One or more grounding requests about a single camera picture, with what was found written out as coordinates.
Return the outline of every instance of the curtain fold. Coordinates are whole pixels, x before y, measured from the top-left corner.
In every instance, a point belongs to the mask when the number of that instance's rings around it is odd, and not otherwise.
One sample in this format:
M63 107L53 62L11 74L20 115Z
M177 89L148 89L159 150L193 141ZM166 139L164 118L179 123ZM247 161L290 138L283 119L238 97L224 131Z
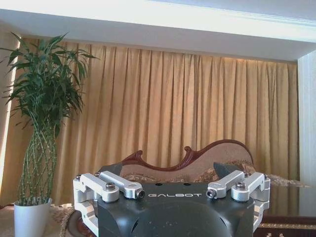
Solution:
M296 64L64 46L99 59L89 62L82 114L64 119L58 137L55 203L71 202L76 174L93 173L137 150L149 164L167 167L183 159L185 146L199 150L220 139L243 142L257 170L298 178ZM21 132L19 121L10 119L0 204L16 199L32 132L30 127Z

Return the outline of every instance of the table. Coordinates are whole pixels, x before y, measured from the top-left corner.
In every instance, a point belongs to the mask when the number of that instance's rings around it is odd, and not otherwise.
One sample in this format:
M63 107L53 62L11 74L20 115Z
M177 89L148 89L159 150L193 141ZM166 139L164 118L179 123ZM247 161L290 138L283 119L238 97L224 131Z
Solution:
M316 189L271 187L270 208L254 237L316 237Z

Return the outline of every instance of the silver metal mount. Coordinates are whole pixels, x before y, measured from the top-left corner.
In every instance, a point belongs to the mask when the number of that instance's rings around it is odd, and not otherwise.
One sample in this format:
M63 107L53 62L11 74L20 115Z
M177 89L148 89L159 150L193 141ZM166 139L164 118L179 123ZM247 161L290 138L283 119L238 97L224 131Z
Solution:
M130 182L111 172L77 175L73 180L74 208L81 212L85 225L96 235L99 235L98 218L95 216L93 200L99 197L104 202L114 202L121 191L126 198L143 198L145 192L140 183Z
M270 205L270 179L262 173L255 172L245 178L242 171L235 170L224 178L207 185L206 196L210 199L224 198L231 189L232 199L239 202L254 199L253 231L262 221L263 211Z

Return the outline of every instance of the white pot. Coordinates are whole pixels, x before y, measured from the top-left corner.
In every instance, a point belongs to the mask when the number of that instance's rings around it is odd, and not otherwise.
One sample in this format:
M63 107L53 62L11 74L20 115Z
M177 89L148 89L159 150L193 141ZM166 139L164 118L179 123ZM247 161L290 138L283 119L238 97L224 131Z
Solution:
M42 237L49 217L48 203L37 206L18 206L14 203L14 233L15 237Z

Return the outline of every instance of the screw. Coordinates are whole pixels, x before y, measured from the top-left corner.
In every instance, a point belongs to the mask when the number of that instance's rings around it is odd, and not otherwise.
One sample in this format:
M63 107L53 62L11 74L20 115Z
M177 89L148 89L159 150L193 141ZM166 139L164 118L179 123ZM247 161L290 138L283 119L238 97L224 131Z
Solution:
M216 191L213 189L207 190L206 196L208 196L210 199L213 199L216 197Z
M105 184L105 189L107 191L113 191L115 189L115 183L109 182Z
M245 183L244 182L236 183L236 189L238 189L238 190L245 190L246 189Z
M145 191L144 190L138 190L136 192L136 198L143 198L145 196Z

